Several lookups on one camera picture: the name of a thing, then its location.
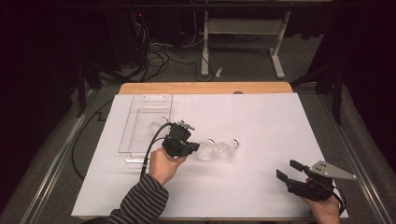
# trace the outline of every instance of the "wrist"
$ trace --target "wrist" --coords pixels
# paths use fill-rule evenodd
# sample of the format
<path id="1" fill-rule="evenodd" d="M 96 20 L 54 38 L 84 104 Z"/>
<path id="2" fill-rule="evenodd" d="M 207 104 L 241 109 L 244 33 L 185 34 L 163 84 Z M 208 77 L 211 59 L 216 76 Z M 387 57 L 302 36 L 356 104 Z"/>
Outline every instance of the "wrist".
<path id="1" fill-rule="evenodd" d="M 160 175 L 155 175 L 155 174 L 149 174 L 149 175 L 151 175 L 161 186 L 163 186 L 166 183 L 166 181 L 163 178 L 161 178 Z"/>
<path id="2" fill-rule="evenodd" d="M 336 215 L 326 214 L 314 218 L 318 224 L 340 224 L 340 217 Z"/>

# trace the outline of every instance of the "white table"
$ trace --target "white table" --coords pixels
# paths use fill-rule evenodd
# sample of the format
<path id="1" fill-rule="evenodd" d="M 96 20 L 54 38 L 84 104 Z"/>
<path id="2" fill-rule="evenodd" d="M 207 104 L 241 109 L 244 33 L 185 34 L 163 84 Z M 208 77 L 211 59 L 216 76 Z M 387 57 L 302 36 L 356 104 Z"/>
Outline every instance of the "white table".
<path id="1" fill-rule="evenodd" d="M 132 99 L 116 96 L 72 216 L 108 216 L 138 182 L 140 169 L 118 152 Z M 240 146 L 229 161 L 190 155 L 165 185 L 170 199 L 161 219 L 312 219 L 308 206 L 276 178 L 279 169 L 304 181 L 289 161 L 311 166 L 323 160 L 296 93 L 174 94 L 173 100 L 171 120 L 196 128 L 189 141 L 237 138 Z"/>

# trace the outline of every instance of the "cable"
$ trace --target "cable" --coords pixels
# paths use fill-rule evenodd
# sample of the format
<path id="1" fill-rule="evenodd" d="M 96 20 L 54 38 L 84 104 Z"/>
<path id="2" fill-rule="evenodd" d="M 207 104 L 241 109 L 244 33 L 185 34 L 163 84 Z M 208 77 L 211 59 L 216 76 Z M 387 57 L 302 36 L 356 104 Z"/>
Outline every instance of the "cable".
<path id="1" fill-rule="evenodd" d="M 110 102 L 112 102 L 114 100 L 111 99 L 107 102 L 105 102 L 101 107 L 99 107 L 99 109 L 97 109 L 92 116 L 90 116 L 90 118 L 88 119 L 88 121 L 85 123 L 85 125 L 82 127 L 81 131 L 78 133 L 76 141 L 74 142 L 73 146 L 72 146 L 72 153 L 71 153 L 71 157 L 72 157 L 72 164 L 73 164 L 73 169 L 75 170 L 76 174 L 78 175 L 79 178 L 81 178 L 82 180 L 84 180 L 85 176 L 83 176 L 77 166 L 76 166 L 76 162 L 75 162 L 75 158 L 74 158 L 74 153 L 75 153 L 75 148 L 76 148 L 76 144 L 78 142 L 78 139 L 81 137 L 81 134 L 84 132 L 85 128 L 88 126 L 88 124 L 90 123 L 90 121 L 93 119 L 93 117 L 95 115 L 99 115 L 98 121 L 106 121 L 105 119 L 101 119 L 102 117 L 102 112 L 99 112 L 101 109 L 103 109 L 106 105 L 108 105 Z"/>
<path id="2" fill-rule="evenodd" d="M 340 208 L 339 208 L 339 214 L 341 216 L 341 214 L 343 214 L 343 212 L 345 211 L 346 207 L 347 207 L 347 201 L 346 201 L 346 197 L 343 193 L 343 191 L 341 191 L 340 188 L 337 188 L 336 186 L 333 186 L 335 189 L 338 190 L 338 192 L 340 193 L 341 198 L 334 193 L 333 190 L 330 190 L 329 188 L 327 188 L 325 185 L 323 185 L 322 183 L 319 183 L 318 181 L 315 181 L 316 184 L 320 185 L 321 187 L 323 187 L 324 189 L 326 189 L 327 191 L 332 193 L 332 196 L 334 196 L 335 199 L 337 199 L 337 201 L 340 203 Z"/>
<path id="3" fill-rule="evenodd" d="M 151 64 L 150 61 L 151 61 L 151 60 L 154 60 L 155 58 L 151 58 L 150 60 L 147 59 L 147 60 L 148 60 L 148 64 L 151 65 L 151 66 L 153 66 L 153 67 L 158 67 L 158 70 L 157 70 L 157 72 L 155 72 L 155 73 L 152 74 L 152 75 L 149 75 L 149 73 L 147 72 L 144 76 L 142 76 L 142 78 L 139 80 L 139 82 L 148 81 L 148 80 L 150 80 L 152 77 L 158 76 L 159 74 L 161 74 L 162 72 L 164 72 L 164 71 L 168 68 L 169 62 L 168 62 L 167 60 L 164 60 L 163 57 L 162 57 L 159 53 L 157 53 L 157 52 L 153 52 L 153 54 L 156 54 L 159 58 L 162 58 L 161 62 L 163 62 L 163 63 L 162 63 L 161 65 L 154 65 L 154 64 Z"/>
<path id="4" fill-rule="evenodd" d="M 166 53 L 166 50 L 165 50 L 165 47 L 163 47 L 163 54 L 166 56 L 166 57 L 168 57 L 168 60 L 169 61 L 172 61 L 172 62 L 174 62 L 174 63 L 180 63 L 180 64 L 186 64 L 186 65 L 189 65 L 189 64 L 194 64 L 194 70 L 195 70 L 195 72 L 194 72 L 194 74 L 196 74 L 196 71 L 197 71 L 197 63 L 183 63 L 183 62 L 179 62 L 179 61 L 177 61 L 177 60 L 174 60 L 174 59 L 172 59 L 167 53 Z"/>
<path id="5" fill-rule="evenodd" d="M 193 37 L 193 39 L 192 39 L 190 45 L 192 45 L 192 44 L 194 43 L 195 37 L 196 37 L 196 34 L 197 34 L 197 20 L 196 20 L 195 11 L 192 12 L 192 15 L 194 16 L 194 37 Z"/>
<path id="6" fill-rule="evenodd" d="M 190 45 L 182 45 L 182 48 L 189 48 L 189 47 L 193 47 L 193 46 L 198 46 L 200 45 L 202 42 L 204 42 L 204 39 L 202 38 L 200 41 L 194 43 L 194 44 L 190 44 Z"/>
<path id="7" fill-rule="evenodd" d="M 148 151 L 146 152 L 146 156 L 145 159 L 143 160 L 143 166 L 142 166 L 142 171 L 140 172 L 140 179 L 143 177 L 143 175 L 146 173 L 146 168 L 148 166 L 148 161 L 149 161 L 149 152 L 151 151 L 152 145 L 154 145 L 154 143 L 156 141 L 158 141 L 159 139 L 156 139 L 158 134 L 166 127 L 166 126 L 170 126 L 172 125 L 172 123 L 165 123 L 163 126 L 161 126 L 158 131 L 154 134 L 154 136 L 152 137 L 152 140 L 148 146 Z"/>
<path id="8" fill-rule="evenodd" d="M 145 40 L 146 40 L 146 30 L 145 30 L 145 28 L 144 28 L 142 25 L 140 25 L 139 23 L 135 22 L 134 24 L 136 24 L 136 25 L 139 27 L 139 31 L 138 31 L 138 33 L 137 33 L 136 36 L 139 36 L 139 34 L 140 34 L 140 29 L 143 30 L 142 44 L 144 44 L 144 43 L 145 43 Z"/>

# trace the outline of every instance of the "finger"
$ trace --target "finger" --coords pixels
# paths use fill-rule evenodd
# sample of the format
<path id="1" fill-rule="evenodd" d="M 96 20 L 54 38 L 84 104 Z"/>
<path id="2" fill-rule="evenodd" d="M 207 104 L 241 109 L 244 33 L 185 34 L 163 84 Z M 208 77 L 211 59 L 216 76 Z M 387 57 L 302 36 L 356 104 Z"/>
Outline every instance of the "finger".
<path id="1" fill-rule="evenodd" d="M 305 198 L 305 197 L 301 197 L 301 196 L 300 196 L 300 198 L 301 198 L 304 202 L 306 202 L 307 204 L 311 204 L 311 203 L 313 202 L 312 200 L 307 199 L 307 198 Z"/>
<path id="2" fill-rule="evenodd" d="M 183 163 L 185 160 L 187 159 L 187 156 L 184 156 L 184 157 L 177 157 L 176 159 L 175 159 L 175 161 L 177 162 L 177 164 L 181 164 L 181 163 Z"/>
<path id="3" fill-rule="evenodd" d="M 156 151 L 166 152 L 165 148 L 163 147 L 157 148 Z"/>
<path id="4" fill-rule="evenodd" d="M 149 154 L 149 159 L 150 159 L 151 161 L 154 161 L 155 155 L 156 155 L 156 151 L 150 152 L 150 154 Z"/>

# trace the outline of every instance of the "hand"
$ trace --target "hand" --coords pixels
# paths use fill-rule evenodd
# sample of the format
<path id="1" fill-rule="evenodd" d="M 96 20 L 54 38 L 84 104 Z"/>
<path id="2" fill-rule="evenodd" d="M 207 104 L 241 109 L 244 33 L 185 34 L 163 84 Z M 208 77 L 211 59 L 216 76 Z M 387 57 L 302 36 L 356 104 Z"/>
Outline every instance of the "hand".
<path id="1" fill-rule="evenodd" d="M 300 197 L 311 207 L 312 214 L 318 224 L 339 224 L 339 202 L 332 196 L 326 201 L 315 202 L 303 197 Z"/>
<path id="2" fill-rule="evenodd" d="M 154 177 L 158 183 L 164 185 L 175 175 L 178 166 L 183 163 L 187 157 L 173 159 L 165 149 L 158 148 L 151 152 L 149 158 L 149 174 Z"/>

